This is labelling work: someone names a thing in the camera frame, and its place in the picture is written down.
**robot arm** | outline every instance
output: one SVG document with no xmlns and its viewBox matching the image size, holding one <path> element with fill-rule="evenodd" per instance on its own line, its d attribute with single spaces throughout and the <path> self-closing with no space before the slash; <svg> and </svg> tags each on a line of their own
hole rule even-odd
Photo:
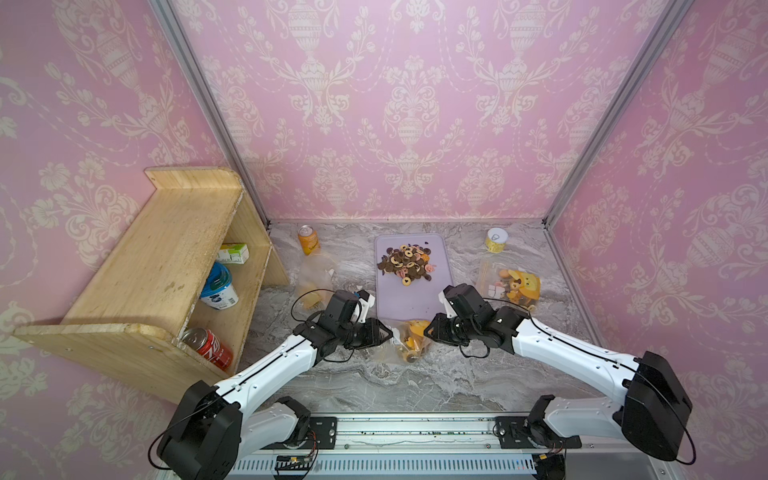
<svg viewBox="0 0 768 480">
<path fill-rule="evenodd" d="M 691 402 L 667 360 L 651 352 L 642 359 L 604 349 L 558 332 L 510 304 L 497 310 L 474 287 L 448 286 L 440 294 L 446 313 L 425 330 L 439 343 L 468 346 L 481 340 L 551 365 L 606 395 L 568 400 L 542 396 L 528 417 L 531 437 L 544 446 L 573 435 L 626 438 L 642 452 L 677 457 Z"/>
<path fill-rule="evenodd" d="M 215 480 L 224 478 L 243 455 L 274 442 L 301 443 L 310 412 L 296 400 L 285 397 L 254 412 L 336 347 L 365 349 L 390 339 L 392 330 L 366 318 L 375 301 L 365 290 L 337 290 L 324 311 L 299 324 L 293 335 L 258 362 L 215 386 L 202 381 L 192 385 L 157 447 L 158 456 L 183 480 Z"/>
</svg>

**can lid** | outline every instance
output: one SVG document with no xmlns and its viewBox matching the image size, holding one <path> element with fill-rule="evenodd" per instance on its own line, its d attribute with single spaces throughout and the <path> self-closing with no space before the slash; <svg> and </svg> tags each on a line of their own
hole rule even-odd
<svg viewBox="0 0 768 480">
<path fill-rule="evenodd" d="M 503 228 L 494 227 L 488 230 L 488 238 L 491 240 L 491 242 L 507 243 L 509 233 L 507 233 L 507 231 Z"/>
<path fill-rule="evenodd" d="M 184 335 L 181 336 L 181 341 L 194 348 L 195 350 L 199 350 L 200 347 L 205 345 L 207 340 L 208 331 L 199 326 L 187 330 L 184 332 Z"/>
<path fill-rule="evenodd" d="M 214 267 L 210 269 L 205 286 L 200 296 L 211 296 L 219 293 L 232 283 L 232 274 L 229 269 L 218 262 L 214 262 Z"/>
</svg>

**pink wall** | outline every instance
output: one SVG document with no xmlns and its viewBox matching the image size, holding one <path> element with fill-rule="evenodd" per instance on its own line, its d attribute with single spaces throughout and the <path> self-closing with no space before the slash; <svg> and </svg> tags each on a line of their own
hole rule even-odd
<svg viewBox="0 0 768 480">
<path fill-rule="evenodd" d="M 174 4 L 272 218 L 437 219 L 542 217 L 666 0 Z"/>
<path fill-rule="evenodd" d="M 223 156 L 146 2 L 0 15 L 0 478 L 148 480 L 170 404 L 10 337 L 56 323 L 153 187 Z"/>
<path fill-rule="evenodd" d="M 765 477 L 766 119 L 768 2 L 695 2 L 555 228 L 610 346 L 693 399 L 691 478 Z"/>
</svg>

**pile of cookies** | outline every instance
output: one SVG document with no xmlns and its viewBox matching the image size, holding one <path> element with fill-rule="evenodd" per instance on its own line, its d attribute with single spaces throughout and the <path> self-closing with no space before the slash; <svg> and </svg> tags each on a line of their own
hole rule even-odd
<svg viewBox="0 0 768 480">
<path fill-rule="evenodd" d="M 402 278 L 402 284 L 409 286 L 414 280 L 423 278 L 428 282 L 432 280 L 430 273 L 435 271 L 435 266 L 429 262 L 429 248 L 421 248 L 419 245 L 401 245 L 400 248 L 386 249 L 386 255 L 382 255 L 382 261 L 376 265 L 385 273 L 394 273 Z"/>
</svg>

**wire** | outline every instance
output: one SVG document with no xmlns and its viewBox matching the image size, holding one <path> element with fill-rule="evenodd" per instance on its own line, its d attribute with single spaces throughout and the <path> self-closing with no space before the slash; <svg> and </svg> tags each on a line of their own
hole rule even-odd
<svg viewBox="0 0 768 480">
<path fill-rule="evenodd" d="M 499 299 L 499 298 L 485 298 L 485 297 L 482 297 L 482 298 L 484 300 L 497 300 L 499 302 L 512 303 L 513 305 L 515 305 L 513 302 L 510 302 L 509 300 L 503 300 L 503 299 Z M 688 437 L 688 442 L 690 443 L 690 450 L 693 453 L 693 458 L 690 460 L 690 462 L 683 462 L 679 458 L 676 458 L 675 462 L 678 462 L 678 463 L 680 463 L 682 465 L 693 465 L 696 462 L 696 458 L 697 458 L 697 455 L 696 455 L 696 445 L 694 444 L 694 440 L 691 438 L 690 433 L 688 432 L 688 428 L 686 428 L 686 426 L 685 426 L 685 422 L 683 422 L 683 419 L 681 419 L 680 416 L 677 414 L 677 411 L 675 411 L 674 407 L 672 406 L 672 402 L 670 402 L 667 399 L 667 397 L 664 396 L 664 394 L 661 393 L 661 391 L 659 391 L 659 389 L 656 388 L 656 386 L 653 383 L 651 383 L 650 380 L 647 379 L 642 373 L 639 373 L 636 369 L 630 368 L 630 367 L 624 365 L 623 363 L 618 362 L 617 360 L 607 359 L 604 356 L 600 356 L 600 355 L 597 355 L 595 353 L 588 352 L 587 350 L 581 349 L 581 348 L 577 347 L 576 345 L 574 345 L 574 344 L 572 344 L 570 342 L 566 342 L 562 338 L 556 337 L 553 333 L 545 332 L 543 329 L 541 329 L 540 326 L 536 325 L 536 322 L 534 322 L 533 317 L 531 318 L 531 323 L 533 324 L 533 326 L 535 326 L 537 329 L 539 329 L 545 335 L 548 335 L 548 336 L 550 336 L 551 338 L 553 338 L 555 340 L 559 340 L 560 342 L 563 342 L 565 345 L 568 345 L 568 346 L 570 346 L 573 349 L 576 349 L 576 350 L 578 350 L 580 352 L 586 353 L 587 355 L 593 356 L 595 358 L 599 358 L 601 360 L 605 360 L 606 362 L 611 362 L 611 363 L 614 363 L 614 364 L 616 364 L 618 366 L 623 366 L 625 369 L 633 372 L 635 375 L 637 375 L 640 378 L 642 378 L 648 384 L 648 386 L 650 386 L 656 392 L 656 394 L 659 396 L 659 398 L 664 400 L 664 402 L 667 404 L 667 406 L 669 406 L 669 408 L 672 411 L 672 413 L 674 414 L 675 418 L 680 423 L 680 426 L 683 427 L 683 432 L 685 432 L 685 436 Z"/>
<path fill-rule="evenodd" d="M 304 342 L 306 342 L 306 339 L 304 339 L 304 340 L 302 340 L 301 342 L 298 342 L 296 345 L 294 345 L 294 346 L 290 347 L 288 350 L 286 350 L 286 353 L 288 353 L 288 352 L 290 352 L 291 350 L 295 349 L 296 347 L 298 347 L 299 345 L 301 345 L 301 344 L 302 344 L 302 343 L 304 343 Z M 272 360 L 270 360 L 270 361 L 269 361 L 269 362 L 268 362 L 268 363 L 267 363 L 265 366 L 261 367 L 261 369 L 258 369 L 256 372 L 254 372 L 254 373 L 252 373 L 252 374 L 248 375 L 248 376 L 247 376 L 247 377 L 245 377 L 243 380 L 241 380 L 241 381 L 240 381 L 240 383 L 239 383 L 238 385 L 243 385 L 245 382 L 247 382 L 248 380 L 252 379 L 252 378 L 253 378 L 255 375 L 258 375 L 260 372 L 264 371 L 264 369 L 265 369 L 266 367 L 268 367 L 268 366 L 272 365 L 272 364 L 273 364 L 273 363 L 275 363 L 275 362 L 276 362 L 278 359 L 281 359 L 281 358 L 282 358 L 282 356 L 275 356 L 275 358 L 273 358 Z M 225 393 L 222 393 L 222 394 L 220 395 L 220 397 L 223 399 L 225 396 L 229 395 L 229 394 L 230 394 L 230 393 L 232 393 L 232 392 L 234 392 L 234 388 L 231 388 L 231 389 L 227 390 Z M 181 420 L 179 420 L 178 422 L 174 423 L 173 425 L 170 425 L 170 426 L 168 426 L 168 428 L 167 428 L 167 429 L 165 429 L 165 430 L 163 430 L 163 432 L 161 432 L 161 433 L 160 433 L 160 435 L 158 435 L 157 437 L 155 437 L 155 439 L 152 441 L 152 443 L 149 445 L 149 448 L 147 449 L 147 460 L 149 460 L 149 463 L 150 463 L 150 465 L 152 465 L 153 467 L 155 467 L 157 470 L 172 470 L 172 468 L 168 468 L 168 467 L 161 467 L 161 466 L 159 466 L 158 464 L 156 464 L 155 462 L 153 462 L 153 461 L 152 461 L 152 448 L 154 447 L 154 444 L 156 444 L 156 443 L 157 443 L 157 442 L 160 440 L 160 438 L 161 438 L 163 435 L 165 435 L 165 434 L 166 434 L 166 433 L 167 433 L 169 430 L 171 430 L 173 427 L 175 427 L 176 425 L 179 425 L 179 424 L 180 424 L 180 423 L 182 423 L 184 420 L 186 420 L 186 419 L 189 419 L 191 416 L 193 416 L 193 415 L 196 415 L 197 413 L 200 413 L 200 412 L 202 412 L 203 410 L 207 409 L 209 406 L 213 405 L 213 404 L 214 404 L 214 403 L 215 403 L 217 400 L 218 400 L 218 399 L 216 399 L 216 400 L 213 400 L 213 401 L 211 401 L 211 402 L 208 402 L 208 403 L 207 403 L 207 404 L 205 404 L 204 406 L 201 406 L 199 409 L 197 409 L 197 410 L 195 410 L 194 412 L 192 412 L 191 414 L 189 414 L 189 415 L 185 416 L 184 418 L 182 418 L 182 419 L 181 419 Z"/>
<path fill-rule="evenodd" d="M 299 478 L 299 480 L 304 480 L 306 478 L 306 476 L 312 471 L 312 468 L 315 466 L 315 462 L 317 461 L 317 456 L 320 454 L 320 450 L 317 448 L 317 435 L 315 434 L 315 432 L 313 430 L 310 430 L 310 432 L 307 434 L 307 436 L 304 438 L 304 440 L 302 440 L 302 442 L 306 442 L 306 441 L 310 440 L 310 435 L 312 436 L 312 443 L 313 443 L 312 444 L 312 450 L 310 450 L 310 453 L 308 455 L 306 455 L 305 458 L 306 457 L 311 457 L 312 454 L 314 454 L 315 456 L 312 457 L 312 461 L 310 462 L 310 465 L 307 467 L 306 472 L 304 472 L 304 475 L 302 475 L 301 478 Z M 281 471 L 288 470 L 289 468 L 293 467 L 297 463 L 298 462 L 289 463 L 288 465 L 283 465 L 282 467 L 277 467 L 276 466 L 275 467 L 275 472 L 277 473 L 277 476 L 278 477 L 282 476 L 280 474 Z"/>
<path fill-rule="evenodd" d="M 302 293 L 301 295 L 299 295 L 299 297 L 298 297 L 298 298 L 296 298 L 296 300 L 294 300 L 294 301 L 293 301 L 293 305 L 291 305 L 291 306 L 290 306 L 290 315 L 291 315 L 291 317 L 292 317 L 294 320 L 296 320 L 297 322 L 304 322 L 305 320 L 297 319 L 297 318 L 296 318 L 296 316 L 295 316 L 295 315 L 293 315 L 293 308 L 296 306 L 296 304 L 299 302 L 299 300 L 301 300 L 301 298 L 302 298 L 303 296 L 305 296 L 305 295 L 308 295 L 308 294 L 310 294 L 310 293 L 312 293 L 312 292 L 331 292 L 331 293 L 336 293 L 335 291 L 333 291 L 333 290 L 328 290 L 327 288 L 315 288 L 314 290 L 310 290 L 309 292 L 304 292 L 304 293 Z"/>
<path fill-rule="evenodd" d="M 464 356 L 464 358 L 466 358 L 466 359 L 484 359 L 484 358 L 487 358 L 488 355 L 491 354 L 491 347 L 486 345 L 485 348 L 486 348 L 485 355 L 477 356 L 477 355 L 467 355 L 466 353 L 464 353 L 464 350 L 462 349 L 462 346 L 461 345 L 458 346 L 459 352 L 461 352 L 462 355 Z"/>
<path fill-rule="evenodd" d="M 201 406 L 199 409 L 195 410 L 191 414 L 185 416 L 184 418 L 182 418 L 178 422 L 176 422 L 173 425 L 169 426 L 167 429 L 163 430 L 163 432 L 161 432 L 160 435 L 155 437 L 154 440 L 152 440 L 152 443 L 149 444 L 149 448 L 147 449 L 147 460 L 149 460 L 150 465 L 155 467 L 157 470 L 173 470 L 172 468 L 169 468 L 169 467 L 161 467 L 161 466 L 159 466 L 158 464 L 156 464 L 155 462 L 152 461 L 152 448 L 154 447 L 154 444 L 157 443 L 157 441 L 159 441 L 163 437 L 163 435 L 165 435 L 173 427 L 175 427 L 176 425 L 179 425 L 184 420 L 189 419 L 191 416 L 196 415 L 196 414 L 202 412 L 203 410 L 207 409 L 208 407 L 210 407 L 214 403 L 216 403 L 216 400 L 213 400 L 211 402 L 206 403 L 205 405 Z"/>
<path fill-rule="evenodd" d="M 346 360 L 328 360 L 328 359 L 324 359 L 324 360 L 326 362 L 331 362 L 331 363 L 347 363 L 349 361 L 349 359 L 352 358 L 352 355 L 354 355 L 354 354 L 355 354 L 355 349 L 352 349 L 352 352 L 349 352 L 349 356 L 346 357 Z"/>
<path fill-rule="evenodd" d="M 670 410 L 672 410 L 672 413 L 674 414 L 675 418 L 680 423 L 680 426 L 683 427 L 683 432 L 685 432 L 685 436 L 688 437 L 688 442 L 690 443 L 690 450 L 691 450 L 691 453 L 693 454 L 693 458 L 690 460 L 690 462 L 683 462 L 679 458 L 675 458 L 675 462 L 678 462 L 678 463 L 680 463 L 682 465 L 693 465 L 694 463 L 696 463 L 697 456 L 696 456 L 696 445 L 694 444 L 694 440 L 690 437 L 690 433 L 688 432 L 688 429 L 685 427 L 685 423 L 683 423 L 683 419 L 681 419 L 680 416 L 677 414 L 677 412 L 675 412 L 674 407 L 672 406 L 670 401 L 667 400 L 667 397 L 665 397 L 659 391 L 659 389 L 656 388 L 656 386 L 653 383 L 651 383 L 650 380 L 647 379 L 642 373 L 638 372 L 635 369 L 631 369 L 630 367 L 628 367 L 626 365 L 622 365 L 622 364 L 619 364 L 619 365 L 623 366 L 627 370 L 631 370 L 632 372 L 634 372 L 635 375 L 637 375 L 640 378 L 642 378 L 643 380 L 645 380 L 645 382 L 648 384 L 648 386 L 650 386 L 656 392 L 656 394 L 658 396 L 660 396 L 661 399 L 664 400 L 667 403 L 667 405 L 670 407 Z"/>
</svg>

